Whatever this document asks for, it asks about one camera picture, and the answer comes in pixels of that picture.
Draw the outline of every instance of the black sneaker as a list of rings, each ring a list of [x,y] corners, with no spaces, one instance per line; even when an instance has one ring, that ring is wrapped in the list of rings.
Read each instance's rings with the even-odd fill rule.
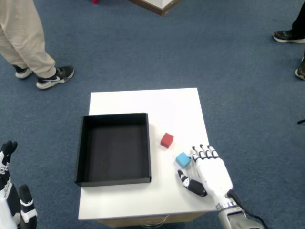
[[[299,77],[301,80],[305,80],[305,61],[304,57],[302,58],[302,63],[300,67],[295,71],[295,75]]]
[[[16,69],[16,74],[15,76],[18,78],[18,79],[25,79],[27,78],[29,75],[31,75],[31,73],[33,72],[31,69],[29,68],[20,68],[18,67],[17,65],[13,65],[13,67]]]
[[[69,79],[71,79],[73,74],[74,68],[72,66],[57,68],[54,76],[47,79],[38,78],[36,86],[39,89],[48,89],[59,83],[67,82]]]
[[[273,38],[280,43],[294,42],[298,44],[305,43],[305,36],[294,34],[292,30],[278,31],[273,34]]]

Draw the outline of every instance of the red cube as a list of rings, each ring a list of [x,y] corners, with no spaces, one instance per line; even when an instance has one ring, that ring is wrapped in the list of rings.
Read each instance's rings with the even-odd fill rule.
[[[166,148],[169,148],[172,142],[173,142],[173,136],[169,135],[168,133],[165,133],[161,140],[161,145]]]

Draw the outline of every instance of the robotic arm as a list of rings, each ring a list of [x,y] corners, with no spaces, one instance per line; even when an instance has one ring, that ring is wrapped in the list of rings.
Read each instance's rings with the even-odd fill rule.
[[[260,217],[251,214],[242,206],[233,191],[233,184],[224,161],[218,156],[216,150],[211,146],[200,145],[200,150],[193,147],[193,151],[192,159],[202,183],[188,178],[181,170],[178,170],[178,175],[183,186],[189,191],[201,197],[212,196],[222,227],[224,229],[268,229]],[[249,219],[247,215],[259,219],[263,225]]]
[[[19,195],[11,182],[8,170],[17,142],[8,141],[0,151],[0,229],[36,229],[37,212],[26,185],[19,188]]]

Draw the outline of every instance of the white sole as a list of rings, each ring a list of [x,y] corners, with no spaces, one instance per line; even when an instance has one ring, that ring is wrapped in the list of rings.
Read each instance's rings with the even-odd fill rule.
[[[281,40],[281,39],[278,39],[277,37],[275,37],[274,35],[272,35],[273,38],[277,41],[277,42],[280,42],[280,43],[287,43],[287,42],[294,42],[294,43],[298,43],[298,44],[303,44],[305,43],[305,39],[299,39],[299,40]]]
[[[305,80],[302,76],[300,76],[300,75],[297,73],[297,69],[296,69],[296,71],[295,71],[295,75],[296,75],[298,78],[300,78],[301,80]]]
[[[16,74],[15,74],[15,76],[18,78],[18,79],[25,79],[25,78],[27,78],[29,75],[31,75],[32,74],[32,70],[31,69],[27,69],[24,73],[17,73],[16,72]]]
[[[59,80],[59,81],[56,81],[56,82],[47,82],[45,84],[40,84],[40,83],[36,83],[36,86],[41,89],[41,90],[46,90],[46,89],[49,89],[51,87],[54,87],[55,85],[59,84],[59,83],[65,83],[67,82],[69,79],[71,79],[74,75],[74,70],[73,72],[71,73],[71,75],[69,75],[69,77],[65,78],[65,79],[62,79],[62,80]]]

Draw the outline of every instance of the open box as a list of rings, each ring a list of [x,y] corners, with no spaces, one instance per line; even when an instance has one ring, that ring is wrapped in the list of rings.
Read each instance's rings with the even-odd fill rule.
[[[83,117],[76,184],[94,187],[150,181],[147,113]]]

